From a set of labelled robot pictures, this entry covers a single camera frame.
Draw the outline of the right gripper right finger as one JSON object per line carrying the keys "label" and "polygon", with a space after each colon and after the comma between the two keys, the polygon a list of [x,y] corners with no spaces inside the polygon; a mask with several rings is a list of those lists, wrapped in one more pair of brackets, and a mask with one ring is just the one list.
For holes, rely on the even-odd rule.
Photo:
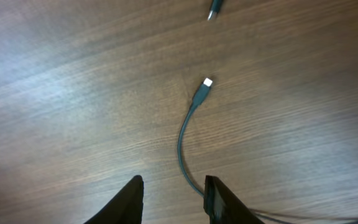
{"label": "right gripper right finger", "polygon": [[210,224],[264,224],[215,176],[205,178],[203,208]]}

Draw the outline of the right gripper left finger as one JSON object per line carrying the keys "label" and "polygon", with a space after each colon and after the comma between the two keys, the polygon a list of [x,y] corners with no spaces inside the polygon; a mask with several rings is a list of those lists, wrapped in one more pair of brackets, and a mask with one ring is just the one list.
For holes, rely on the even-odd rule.
{"label": "right gripper left finger", "polygon": [[85,224],[141,224],[144,182],[135,175],[123,188]]}

